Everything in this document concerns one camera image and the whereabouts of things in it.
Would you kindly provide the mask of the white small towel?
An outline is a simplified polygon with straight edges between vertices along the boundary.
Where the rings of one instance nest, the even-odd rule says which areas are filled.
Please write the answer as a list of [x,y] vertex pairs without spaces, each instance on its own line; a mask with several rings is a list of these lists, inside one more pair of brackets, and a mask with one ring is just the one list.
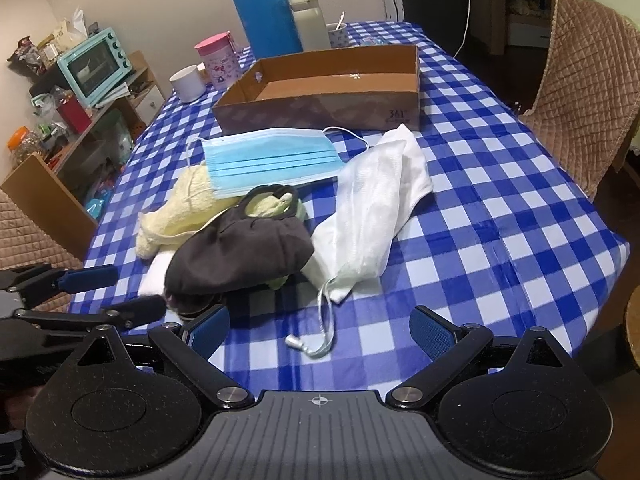
[[138,288],[139,296],[163,296],[165,278],[175,249],[160,250],[153,258]]

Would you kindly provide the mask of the pale yellow towel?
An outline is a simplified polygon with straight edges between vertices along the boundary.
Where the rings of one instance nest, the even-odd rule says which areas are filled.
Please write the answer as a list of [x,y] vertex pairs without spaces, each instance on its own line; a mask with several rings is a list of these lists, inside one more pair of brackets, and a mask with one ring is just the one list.
[[216,194],[204,164],[186,167],[166,202],[157,210],[139,214],[136,255],[149,260],[163,247],[181,245],[238,201],[239,197],[220,198]]

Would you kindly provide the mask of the black fabric pouch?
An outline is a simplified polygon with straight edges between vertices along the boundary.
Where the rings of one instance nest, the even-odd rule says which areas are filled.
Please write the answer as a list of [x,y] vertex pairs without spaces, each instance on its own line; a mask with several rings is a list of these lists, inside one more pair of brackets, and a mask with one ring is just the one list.
[[304,222],[295,217],[294,204],[271,218],[245,214],[248,203],[262,193],[298,198],[291,185],[258,186],[188,238],[166,273],[165,295],[172,310],[196,315],[223,302],[227,292],[282,281],[302,270],[314,248]]

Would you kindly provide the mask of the white drawstring cloth bag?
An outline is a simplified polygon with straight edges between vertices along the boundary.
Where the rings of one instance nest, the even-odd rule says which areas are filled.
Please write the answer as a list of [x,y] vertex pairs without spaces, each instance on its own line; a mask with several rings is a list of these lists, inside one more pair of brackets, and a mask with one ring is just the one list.
[[320,359],[333,346],[334,307],[361,282],[386,269],[392,241],[423,197],[433,192],[426,160],[405,125],[383,133],[378,143],[351,159],[337,175],[335,211],[311,235],[314,253],[302,269],[317,289],[317,347],[285,338],[288,347]]

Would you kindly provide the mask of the light blue surgical mask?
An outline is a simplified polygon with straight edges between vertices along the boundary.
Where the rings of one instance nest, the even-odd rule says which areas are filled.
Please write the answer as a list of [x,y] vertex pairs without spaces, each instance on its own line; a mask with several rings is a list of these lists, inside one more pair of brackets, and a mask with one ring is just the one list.
[[345,163],[329,139],[342,127],[322,130],[268,128],[201,142],[210,184],[220,198],[242,196],[262,185],[304,185],[336,177]]

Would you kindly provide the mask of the light green cleaning cloth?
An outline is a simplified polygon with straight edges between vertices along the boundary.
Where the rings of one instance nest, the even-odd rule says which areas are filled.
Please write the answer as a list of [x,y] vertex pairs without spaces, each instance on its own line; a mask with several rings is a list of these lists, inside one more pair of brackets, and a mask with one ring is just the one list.
[[284,193],[280,197],[266,193],[259,194],[248,203],[245,214],[252,218],[271,218],[283,214],[292,204],[296,206],[295,217],[304,221],[307,217],[305,206],[298,198],[294,200],[292,193]]

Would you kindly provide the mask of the left quilted brown chair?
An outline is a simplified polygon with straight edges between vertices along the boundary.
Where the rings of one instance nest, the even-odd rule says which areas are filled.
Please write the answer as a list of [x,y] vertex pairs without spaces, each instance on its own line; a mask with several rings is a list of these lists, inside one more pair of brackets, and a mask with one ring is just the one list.
[[50,263],[55,268],[80,269],[81,262],[30,220],[1,192],[1,270]]

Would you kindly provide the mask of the quilted brown chair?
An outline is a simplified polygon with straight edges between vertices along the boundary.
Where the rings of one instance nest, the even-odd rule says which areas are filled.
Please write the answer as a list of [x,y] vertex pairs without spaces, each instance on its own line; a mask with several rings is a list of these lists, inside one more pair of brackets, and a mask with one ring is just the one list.
[[80,269],[81,262],[30,220],[1,192],[1,270],[50,263],[55,268]]
[[638,116],[638,27],[594,0],[555,0],[546,67],[521,121],[592,200]]

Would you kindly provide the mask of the blue white checkered tablecloth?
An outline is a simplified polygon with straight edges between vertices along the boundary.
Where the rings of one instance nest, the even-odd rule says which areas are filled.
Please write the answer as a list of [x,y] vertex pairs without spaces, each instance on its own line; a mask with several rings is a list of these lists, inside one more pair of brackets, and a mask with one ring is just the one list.
[[414,138],[433,188],[394,199],[400,229],[379,278],[334,309],[332,350],[320,359],[288,347],[322,343],[316,286],[294,275],[229,300],[231,330],[214,363],[253,392],[390,390],[424,367],[409,334],[423,304],[498,335],[548,328],[575,351],[629,257],[580,187],[510,110],[460,62],[406,23],[348,26],[416,47],[421,125]]

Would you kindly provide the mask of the mint green toaster oven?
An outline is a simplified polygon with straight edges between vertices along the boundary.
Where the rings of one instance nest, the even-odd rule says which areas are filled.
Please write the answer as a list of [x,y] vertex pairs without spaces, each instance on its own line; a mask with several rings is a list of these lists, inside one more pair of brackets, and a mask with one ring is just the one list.
[[94,107],[134,70],[111,27],[66,51],[56,65],[84,107]]

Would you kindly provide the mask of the white mug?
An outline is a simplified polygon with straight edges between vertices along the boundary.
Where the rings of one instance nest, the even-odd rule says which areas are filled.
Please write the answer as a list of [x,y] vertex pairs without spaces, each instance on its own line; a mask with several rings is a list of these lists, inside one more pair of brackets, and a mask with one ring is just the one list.
[[196,65],[178,70],[169,77],[169,83],[177,93],[179,100],[184,104],[192,103],[206,91],[206,84]]

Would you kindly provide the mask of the brown cardboard box tray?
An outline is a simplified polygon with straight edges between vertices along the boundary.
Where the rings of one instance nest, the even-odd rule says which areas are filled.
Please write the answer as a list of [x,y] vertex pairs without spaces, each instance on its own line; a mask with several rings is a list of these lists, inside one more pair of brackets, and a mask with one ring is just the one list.
[[213,106],[224,134],[265,128],[420,128],[420,66],[413,44],[350,47],[263,58]]

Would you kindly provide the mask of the pink hello kitty container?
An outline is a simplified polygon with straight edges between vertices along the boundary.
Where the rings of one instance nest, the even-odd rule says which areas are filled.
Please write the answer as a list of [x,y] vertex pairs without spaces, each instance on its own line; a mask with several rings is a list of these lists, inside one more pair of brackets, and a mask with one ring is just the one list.
[[242,77],[242,70],[231,32],[220,32],[194,46],[215,89],[224,91]]

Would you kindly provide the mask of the tall blue thermos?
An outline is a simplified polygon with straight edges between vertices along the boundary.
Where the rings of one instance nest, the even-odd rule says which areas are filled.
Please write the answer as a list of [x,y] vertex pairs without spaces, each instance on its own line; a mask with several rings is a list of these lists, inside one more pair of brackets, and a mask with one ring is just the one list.
[[256,60],[303,51],[288,0],[232,0]]

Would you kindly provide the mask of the cream white bottle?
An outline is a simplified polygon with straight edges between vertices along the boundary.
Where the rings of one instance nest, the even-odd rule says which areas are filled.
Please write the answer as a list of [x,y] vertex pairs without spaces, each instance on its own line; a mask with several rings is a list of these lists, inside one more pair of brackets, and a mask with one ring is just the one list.
[[290,0],[290,7],[303,50],[330,50],[329,34],[319,0]]

